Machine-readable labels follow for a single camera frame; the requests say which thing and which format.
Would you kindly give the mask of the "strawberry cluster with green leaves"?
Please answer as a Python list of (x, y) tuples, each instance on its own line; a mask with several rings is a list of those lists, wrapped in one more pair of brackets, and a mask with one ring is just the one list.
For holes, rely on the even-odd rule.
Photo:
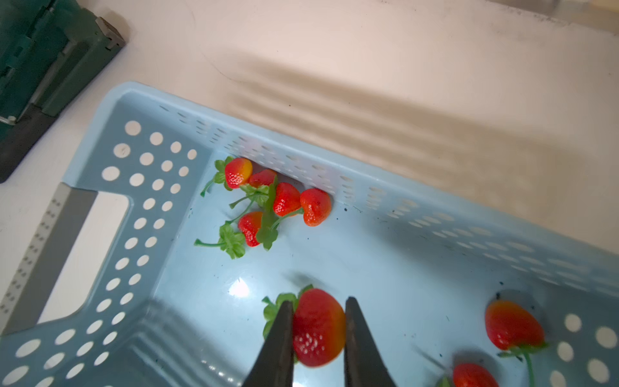
[(207, 243), (200, 239), (193, 243), (202, 248), (218, 248), (232, 260), (245, 255), (247, 248), (263, 247), (269, 251), (279, 236), (281, 223), (300, 215), (308, 227), (317, 227), (325, 222), (332, 212), (329, 193), (318, 188), (300, 191), (296, 186), (281, 182), (272, 169), (255, 171), (253, 163), (246, 158), (229, 156), (214, 162), (216, 173), (206, 183), (201, 197), (205, 197), (213, 185), (222, 185), (226, 190), (241, 190), (244, 196), (230, 203), (233, 210), (240, 203), (247, 207), (219, 228), (219, 239)]

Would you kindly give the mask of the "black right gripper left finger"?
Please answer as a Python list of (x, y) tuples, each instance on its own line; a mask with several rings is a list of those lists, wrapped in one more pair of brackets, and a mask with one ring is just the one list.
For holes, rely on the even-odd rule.
[(293, 303), (285, 301), (242, 387), (291, 387), (293, 368)]

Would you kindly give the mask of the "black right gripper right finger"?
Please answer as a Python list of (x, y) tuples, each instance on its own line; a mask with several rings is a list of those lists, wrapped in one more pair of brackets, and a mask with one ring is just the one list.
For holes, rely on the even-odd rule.
[(348, 387), (395, 387), (377, 349), (358, 301), (346, 301), (345, 385)]

